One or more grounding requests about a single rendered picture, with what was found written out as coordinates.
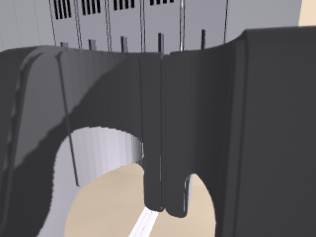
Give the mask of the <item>grey server rack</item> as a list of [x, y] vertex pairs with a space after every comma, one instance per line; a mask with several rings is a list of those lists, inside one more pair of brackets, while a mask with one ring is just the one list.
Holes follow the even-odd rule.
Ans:
[[298, 26], [301, 6], [302, 0], [0, 0], [0, 52], [60, 44], [163, 54], [206, 49], [247, 28]]

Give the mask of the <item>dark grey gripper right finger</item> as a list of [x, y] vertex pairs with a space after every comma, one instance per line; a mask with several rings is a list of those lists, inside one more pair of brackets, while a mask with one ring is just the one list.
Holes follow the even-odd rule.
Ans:
[[165, 210], [193, 174], [214, 237], [316, 237], [316, 25], [245, 29], [166, 57]]

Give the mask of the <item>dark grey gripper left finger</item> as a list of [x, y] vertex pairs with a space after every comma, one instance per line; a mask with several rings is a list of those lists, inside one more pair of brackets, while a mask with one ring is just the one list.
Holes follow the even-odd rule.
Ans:
[[64, 237], [77, 193], [131, 163], [146, 208], [164, 211], [167, 56], [0, 52], [0, 237]]

